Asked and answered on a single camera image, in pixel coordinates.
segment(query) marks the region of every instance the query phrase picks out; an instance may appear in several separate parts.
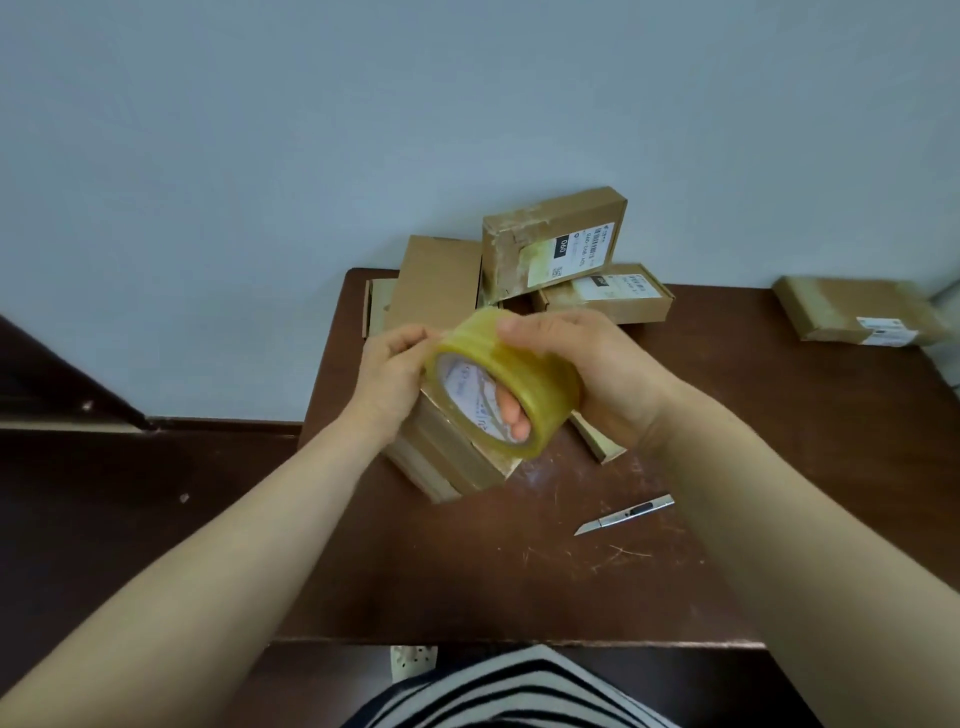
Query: roll of packing tape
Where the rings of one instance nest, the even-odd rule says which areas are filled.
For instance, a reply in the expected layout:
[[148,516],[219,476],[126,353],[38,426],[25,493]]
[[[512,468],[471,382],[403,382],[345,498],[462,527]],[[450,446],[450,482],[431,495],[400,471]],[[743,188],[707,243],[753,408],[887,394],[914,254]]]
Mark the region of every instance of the roll of packing tape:
[[[471,438],[504,454],[537,457],[570,412],[580,404],[577,370],[554,354],[509,347],[496,322],[512,316],[481,308],[445,336],[426,363],[437,404]],[[530,435],[518,441],[496,404],[496,382],[509,389],[530,420]]]

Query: black and white stripes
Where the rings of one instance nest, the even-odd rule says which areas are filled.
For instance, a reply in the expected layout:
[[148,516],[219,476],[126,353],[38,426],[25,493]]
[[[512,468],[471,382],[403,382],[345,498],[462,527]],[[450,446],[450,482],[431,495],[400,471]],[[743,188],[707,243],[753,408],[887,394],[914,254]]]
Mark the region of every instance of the black and white stripes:
[[349,728],[671,728],[674,724],[544,646],[499,655],[443,677],[400,684]]

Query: small cardboard box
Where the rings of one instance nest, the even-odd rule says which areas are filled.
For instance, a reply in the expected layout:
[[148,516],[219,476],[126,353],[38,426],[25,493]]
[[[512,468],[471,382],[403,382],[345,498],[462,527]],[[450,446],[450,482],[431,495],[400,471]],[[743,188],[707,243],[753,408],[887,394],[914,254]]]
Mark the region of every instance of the small cardboard box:
[[602,273],[541,288],[530,296],[537,311],[592,308],[615,324],[665,321],[673,294],[639,263],[614,263]]
[[[411,235],[384,330],[425,324],[448,330],[477,306],[482,246]],[[435,503],[502,485],[520,461],[472,442],[446,418],[428,385],[384,454]]]
[[784,276],[773,289],[804,341],[904,347],[950,336],[936,309],[908,280]]
[[612,187],[557,197],[483,219],[488,303],[577,278],[607,265],[627,200]]
[[390,308],[396,279],[372,279],[367,281],[363,297],[363,337],[376,336],[383,331],[383,320]]
[[580,436],[587,442],[590,452],[593,453],[593,457],[599,460],[601,465],[606,465],[627,451],[626,448],[622,448],[603,432],[587,422],[579,412],[574,412],[570,415],[570,420],[573,422],[573,426],[577,428]]

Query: wooden table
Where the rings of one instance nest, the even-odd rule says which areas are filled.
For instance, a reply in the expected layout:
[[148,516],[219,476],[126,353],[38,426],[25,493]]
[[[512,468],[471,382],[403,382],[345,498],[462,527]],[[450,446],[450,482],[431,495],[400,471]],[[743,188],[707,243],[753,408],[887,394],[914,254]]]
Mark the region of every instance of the wooden table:
[[[347,273],[301,444],[350,397],[364,282],[395,274]],[[769,290],[672,290],[668,321],[631,335],[960,587],[960,401],[926,356],[800,342]],[[679,509],[573,536],[667,491],[632,452],[598,465],[570,425],[505,487],[446,505],[377,458],[279,638],[762,646]]]

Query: stack of boxes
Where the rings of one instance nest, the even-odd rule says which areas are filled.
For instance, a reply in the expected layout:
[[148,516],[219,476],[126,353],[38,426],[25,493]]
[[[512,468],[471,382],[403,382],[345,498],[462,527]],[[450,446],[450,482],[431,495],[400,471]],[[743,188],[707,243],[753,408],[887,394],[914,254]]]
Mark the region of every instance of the stack of boxes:
[[[368,282],[364,330],[409,323],[450,330],[482,305],[531,295],[537,310],[595,308],[618,324],[663,321],[673,295],[639,263],[611,264],[627,200],[611,187],[483,219],[482,240],[411,235],[399,278]],[[624,450],[572,418],[600,462]],[[434,502],[502,484],[520,461],[446,418],[424,384],[385,454]]]

